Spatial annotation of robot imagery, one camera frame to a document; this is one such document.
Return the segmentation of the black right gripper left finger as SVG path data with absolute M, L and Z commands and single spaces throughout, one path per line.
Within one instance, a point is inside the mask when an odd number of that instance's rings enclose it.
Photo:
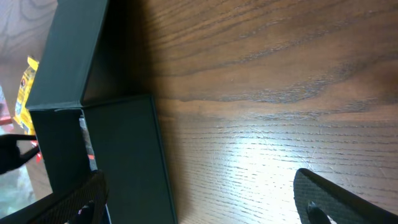
M 102 223 L 108 188 L 103 172 L 93 171 L 86 180 L 1 219 L 7 223 Z

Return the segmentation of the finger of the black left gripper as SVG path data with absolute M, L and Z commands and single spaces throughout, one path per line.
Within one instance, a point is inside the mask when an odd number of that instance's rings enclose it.
M 33 147 L 25 154 L 21 154 L 17 142 L 34 141 L 36 139 L 35 136 L 24 134 L 1 135 L 1 174 L 18 169 L 35 157 L 40 152 L 38 146 Z

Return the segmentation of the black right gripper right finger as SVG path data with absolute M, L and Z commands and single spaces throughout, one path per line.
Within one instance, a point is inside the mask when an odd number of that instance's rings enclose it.
M 397 223 L 397 215 L 304 168 L 294 177 L 294 200 L 302 223 Z

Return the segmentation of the black snack packet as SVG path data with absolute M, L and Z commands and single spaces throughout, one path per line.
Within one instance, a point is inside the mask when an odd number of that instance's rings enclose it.
M 96 161 L 95 161 L 95 153 L 94 153 L 94 150 L 93 150 L 93 147 L 91 144 L 90 135 L 89 135 L 88 128 L 86 125 L 86 121 L 83 116 L 79 117 L 79 124 L 80 124 L 81 133 L 83 136 L 83 140 L 85 142 L 85 148 L 86 148 L 86 153 L 87 153 L 88 159 L 89 159 L 90 169 L 97 170 L 98 168 L 97 168 Z

